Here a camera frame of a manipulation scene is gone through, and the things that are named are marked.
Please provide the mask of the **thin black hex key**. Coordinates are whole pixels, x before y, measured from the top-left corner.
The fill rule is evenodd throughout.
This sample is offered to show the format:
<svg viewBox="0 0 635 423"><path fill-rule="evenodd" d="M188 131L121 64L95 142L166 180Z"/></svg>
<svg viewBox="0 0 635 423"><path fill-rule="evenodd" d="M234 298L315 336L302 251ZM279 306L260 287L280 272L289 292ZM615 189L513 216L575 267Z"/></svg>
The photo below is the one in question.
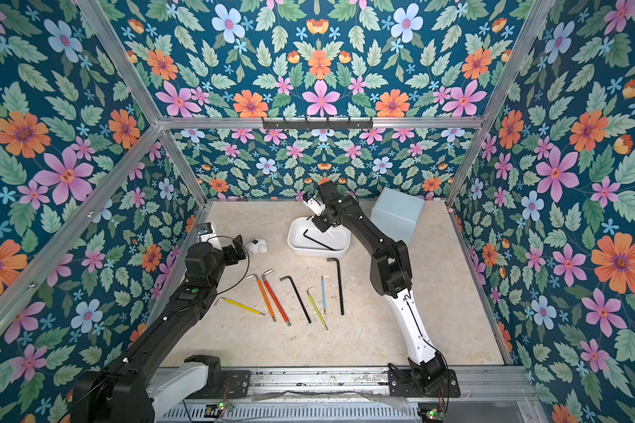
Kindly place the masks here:
<svg viewBox="0 0 635 423"><path fill-rule="evenodd" d="M337 250L337 249L333 248L332 246L329 246L329 245L323 243L322 241L319 241L318 239L316 239L316 238L314 238L312 236L309 236L309 229L305 229L303 231L303 238L311 241L312 243L316 243L317 245L319 245L320 247L323 247L326 250L329 250L329 251L336 251Z"/></svg>

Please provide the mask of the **white storage box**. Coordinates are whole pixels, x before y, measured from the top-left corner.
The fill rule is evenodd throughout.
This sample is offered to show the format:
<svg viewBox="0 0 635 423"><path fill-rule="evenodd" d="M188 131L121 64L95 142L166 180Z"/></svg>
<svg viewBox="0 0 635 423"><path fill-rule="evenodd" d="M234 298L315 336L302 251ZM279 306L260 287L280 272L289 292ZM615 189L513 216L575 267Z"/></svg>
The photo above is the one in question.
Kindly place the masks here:
<svg viewBox="0 0 635 423"><path fill-rule="evenodd" d="M350 247L351 232L343 227L320 232L311 219L297 218L290 226L287 243L300 256L341 258Z"/></svg>

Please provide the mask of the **large black hex key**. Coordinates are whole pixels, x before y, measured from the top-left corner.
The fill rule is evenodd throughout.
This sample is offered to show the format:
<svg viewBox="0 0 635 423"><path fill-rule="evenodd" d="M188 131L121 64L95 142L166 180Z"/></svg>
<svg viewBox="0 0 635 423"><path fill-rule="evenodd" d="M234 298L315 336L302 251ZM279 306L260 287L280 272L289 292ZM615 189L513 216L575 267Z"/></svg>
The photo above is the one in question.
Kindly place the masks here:
<svg viewBox="0 0 635 423"><path fill-rule="evenodd" d="M326 259L326 260L327 260L327 262L334 263L335 266L336 266L340 315L345 315L344 298L343 298L343 283L342 283L342 273L341 273L340 260L338 258L336 258L336 257L328 257L328 259Z"/></svg>

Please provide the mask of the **red hex key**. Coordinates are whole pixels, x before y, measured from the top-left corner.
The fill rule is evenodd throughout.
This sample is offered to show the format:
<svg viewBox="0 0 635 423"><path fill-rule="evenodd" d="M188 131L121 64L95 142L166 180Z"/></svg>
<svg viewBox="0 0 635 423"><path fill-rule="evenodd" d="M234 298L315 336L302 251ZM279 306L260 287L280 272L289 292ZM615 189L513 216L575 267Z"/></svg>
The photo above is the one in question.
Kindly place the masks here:
<svg viewBox="0 0 635 423"><path fill-rule="evenodd" d="M269 270L265 271L262 274L262 283L264 284L268 294L271 295L273 303L275 304L275 307L279 311L280 316L282 317L282 320L284 321L285 324L287 324L287 327L291 327L291 322L289 320L289 317L288 317L286 311L284 310L284 308L282 307L282 303L280 302L279 298L275 294L275 291L273 290L273 288L271 286L271 283L270 283L270 281L267 278L272 273L273 273L273 269L269 269Z"/></svg>

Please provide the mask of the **green hex key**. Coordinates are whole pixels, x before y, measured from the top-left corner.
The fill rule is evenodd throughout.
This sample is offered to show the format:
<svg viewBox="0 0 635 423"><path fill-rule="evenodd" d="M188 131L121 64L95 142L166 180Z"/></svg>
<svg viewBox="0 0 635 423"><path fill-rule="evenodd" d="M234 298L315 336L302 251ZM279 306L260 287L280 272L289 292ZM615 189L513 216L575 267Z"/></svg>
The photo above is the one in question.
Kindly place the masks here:
<svg viewBox="0 0 635 423"><path fill-rule="evenodd" d="M314 310L314 312L316 313L319 322L322 324L322 326L325 328L325 330L329 330L328 325L326 323L326 319L323 315L323 313L320 311L320 308L317 306L317 303L312 295L312 290L314 289L314 287L309 287L306 290L306 294L308 295L309 301L310 301L310 305L312 305L312 308Z"/></svg>

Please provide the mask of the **light blue hex key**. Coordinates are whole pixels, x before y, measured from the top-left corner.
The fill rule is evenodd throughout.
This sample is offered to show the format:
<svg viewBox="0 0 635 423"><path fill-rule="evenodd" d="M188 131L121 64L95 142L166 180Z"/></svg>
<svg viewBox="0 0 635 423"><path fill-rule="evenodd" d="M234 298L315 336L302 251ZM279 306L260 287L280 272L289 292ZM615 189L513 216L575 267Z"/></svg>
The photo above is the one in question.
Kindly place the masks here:
<svg viewBox="0 0 635 423"><path fill-rule="evenodd" d="M321 276L320 279L320 287L321 287L321 303L322 303L322 310L323 310L323 315L326 315L327 312L327 307L326 307L326 299L327 299L327 295L326 295L326 280L329 278L328 275L323 275Z"/></svg>

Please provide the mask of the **medium black hex key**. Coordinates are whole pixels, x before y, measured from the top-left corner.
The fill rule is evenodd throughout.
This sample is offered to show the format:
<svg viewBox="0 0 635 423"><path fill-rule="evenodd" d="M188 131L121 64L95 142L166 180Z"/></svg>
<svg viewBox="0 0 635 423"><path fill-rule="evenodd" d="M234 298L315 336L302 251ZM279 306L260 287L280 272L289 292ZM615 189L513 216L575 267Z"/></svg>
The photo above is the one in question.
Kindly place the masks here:
<svg viewBox="0 0 635 423"><path fill-rule="evenodd" d="M294 279L291 276L286 275L280 277L280 281L286 282L291 287L293 298L295 299L295 302L297 303L298 309L301 311L304 320L307 322L307 324L312 324L312 318L310 317L310 314L303 302L301 294L298 290L298 286L296 285Z"/></svg>

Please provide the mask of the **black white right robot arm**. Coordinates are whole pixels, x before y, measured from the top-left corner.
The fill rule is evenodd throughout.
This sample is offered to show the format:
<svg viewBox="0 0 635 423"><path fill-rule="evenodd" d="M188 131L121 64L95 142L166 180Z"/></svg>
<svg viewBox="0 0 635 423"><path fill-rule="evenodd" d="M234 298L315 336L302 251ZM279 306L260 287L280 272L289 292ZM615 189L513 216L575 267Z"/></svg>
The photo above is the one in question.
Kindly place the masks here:
<svg viewBox="0 0 635 423"><path fill-rule="evenodd" d="M405 340L409 380L422 397L436 393L449 381L448 366L431 342L416 306L407 244L386 235L365 215L356 198L340 194L332 182L319 185L316 195L303 195L303 203L312 210L312 222L320 232L345 227L369 253L370 282L393 309Z"/></svg>

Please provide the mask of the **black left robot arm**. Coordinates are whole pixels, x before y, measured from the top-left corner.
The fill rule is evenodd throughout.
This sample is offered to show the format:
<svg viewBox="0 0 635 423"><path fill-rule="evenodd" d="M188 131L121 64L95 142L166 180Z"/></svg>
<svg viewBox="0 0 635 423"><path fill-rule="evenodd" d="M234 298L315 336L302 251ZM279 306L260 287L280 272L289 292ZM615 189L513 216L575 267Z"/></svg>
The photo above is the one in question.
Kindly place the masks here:
<svg viewBox="0 0 635 423"><path fill-rule="evenodd" d="M199 241L188 248L181 285L157 320L100 371L74 384L72 422L155 422L190 395L224 386L220 358L192 355L169 375L157 374L176 344L215 304L224 271L248 260L242 236L217 248Z"/></svg>

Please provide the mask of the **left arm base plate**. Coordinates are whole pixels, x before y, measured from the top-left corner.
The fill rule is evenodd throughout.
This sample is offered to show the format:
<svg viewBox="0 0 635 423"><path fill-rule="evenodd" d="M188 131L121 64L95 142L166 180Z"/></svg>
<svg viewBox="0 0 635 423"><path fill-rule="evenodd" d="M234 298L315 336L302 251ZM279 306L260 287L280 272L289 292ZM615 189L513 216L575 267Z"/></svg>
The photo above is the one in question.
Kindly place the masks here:
<svg viewBox="0 0 635 423"><path fill-rule="evenodd" d="M205 387L188 396L188 400L223 400L246 398L250 389L249 370L218 370L207 379Z"/></svg>

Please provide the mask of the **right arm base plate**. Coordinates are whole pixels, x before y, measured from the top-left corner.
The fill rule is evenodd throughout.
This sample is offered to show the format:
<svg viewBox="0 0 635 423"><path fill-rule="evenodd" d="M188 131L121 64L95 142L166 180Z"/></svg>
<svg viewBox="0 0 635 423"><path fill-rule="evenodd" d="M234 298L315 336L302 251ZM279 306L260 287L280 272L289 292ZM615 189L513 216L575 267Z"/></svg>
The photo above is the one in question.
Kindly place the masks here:
<svg viewBox="0 0 635 423"><path fill-rule="evenodd" d="M456 372L439 361L399 367L387 365L388 387L391 397L458 398L460 386Z"/></svg>

